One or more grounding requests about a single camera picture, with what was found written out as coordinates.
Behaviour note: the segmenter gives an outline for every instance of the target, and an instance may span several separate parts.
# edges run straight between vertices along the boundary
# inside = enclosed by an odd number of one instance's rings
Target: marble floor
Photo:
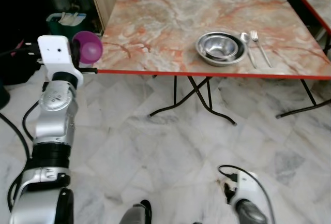
[[[43,80],[42,68],[8,88],[11,101],[1,112],[20,130]],[[307,83],[317,101],[331,98],[329,83]],[[191,88],[180,77],[178,98]],[[298,80],[214,78],[211,88],[214,109],[238,126],[204,110],[196,96],[147,117],[172,104],[172,77],[86,75],[70,163],[76,223],[118,224],[142,199],[152,203],[153,224],[238,223],[219,184],[222,164],[257,173],[278,223],[331,223],[331,107],[275,119],[310,105]],[[32,133],[38,112],[28,119]],[[0,137],[0,216],[7,223],[7,190],[25,157],[4,123]],[[259,205],[268,216],[263,198]]]

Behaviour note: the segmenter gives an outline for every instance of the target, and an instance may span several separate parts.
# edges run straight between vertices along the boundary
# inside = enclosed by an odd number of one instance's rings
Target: red table edge
[[[276,74],[244,74],[244,73],[204,73],[204,72],[171,72],[171,71],[136,71],[136,70],[102,70],[99,73],[109,74],[134,74],[150,76],[196,76],[196,77],[231,77],[231,78],[282,78],[282,79],[311,79],[311,80],[331,80],[330,76],[313,75],[276,75]]]
[[[326,31],[331,35],[331,28],[325,23],[325,21],[320,17],[320,15],[316,12],[316,10],[310,5],[307,0],[301,0],[307,8],[312,12],[312,14],[316,17],[319,23],[326,29]]]

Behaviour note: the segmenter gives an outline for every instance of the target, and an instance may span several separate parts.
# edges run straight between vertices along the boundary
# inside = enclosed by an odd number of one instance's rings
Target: robot leg
[[[119,224],[151,224],[152,208],[147,200],[135,204],[123,216]]]

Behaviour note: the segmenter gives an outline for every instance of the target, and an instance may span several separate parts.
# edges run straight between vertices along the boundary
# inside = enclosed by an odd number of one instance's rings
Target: stainless steel bowl
[[[226,61],[238,52],[238,45],[229,37],[213,35],[204,40],[206,56],[218,61]]]
[[[220,37],[227,37],[232,39],[238,45],[238,52],[233,56],[230,56],[221,61],[211,58],[210,55],[207,54],[204,46],[206,39],[208,39],[211,36],[220,36]],[[239,63],[241,60],[244,59],[244,57],[247,54],[247,46],[242,40],[240,40],[239,37],[223,32],[211,32],[202,35],[195,43],[195,48],[197,52],[200,54],[200,56],[203,58],[203,60],[213,66],[228,66]]]

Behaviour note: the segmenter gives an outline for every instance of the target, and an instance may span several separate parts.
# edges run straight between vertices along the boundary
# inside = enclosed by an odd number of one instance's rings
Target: cutlery
[[[254,66],[254,68],[257,69],[257,64],[256,64],[255,59],[254,59],[254,57],[253,57],[253,55],[252,55],[252,53],[251,53],[251,51],[250,51],[250,48],[249,48],[249,40],[250,40],[249,34],[247,34],[247,33],[241,33],[241,34],[240,34],[240,39],[241,39],[244,43],[246,43],[246,45],[247,45],[247,49],[248,49],[248,56],[249,56],[249,59],[250,59],[252,65]]]
[[[252,39],[254,42],[256,42],[256,43],[258,44],[258,47],[260,48],[260,50],[261,50],[261,52],[262,52],[262,54],[263,54],[265,60],[267,61],[269,67],[272,68],[272,65],[271,65],[271,63],[270,63],[270,61],[269,61],[269,58],[267,57],[267,54],[265,54],[265,51],[264,51],[263,47],[262,47],[261,44],[260,44],[260,41],[259,41],[259,38],[258,38],[258,32],[257,32],[256,30],[252,30],[252,31],[250,31],[250,37],[251,37],[251,39]]]

